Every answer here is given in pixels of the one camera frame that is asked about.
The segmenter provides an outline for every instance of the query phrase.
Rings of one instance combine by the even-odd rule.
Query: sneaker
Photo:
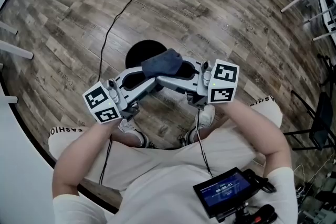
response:
[[[137,147],[147,148],[151,144],[148,137],[140,131],[139,126],[137,126],[137,124],[135,123],[135,121],[133,119],[130,120],[129,122],[127,120],[123,119],[120,122],[118,128],[123,133],[131,133],[131,134],[136,135],[137,138],[141,142],[141,145],[137,146]]]
[[[215,118],[215,107],[211,104],[206,105],[204,107],[204,110],[200,111],[199,129],[209,128],[212,122],[214,121],[214,118]],[[198,113],[195,116],[194,126],[184,136],[187,145],[192,144],[194,142],[195,135],[197,135],[196,132],[197,122],[198,122]]]

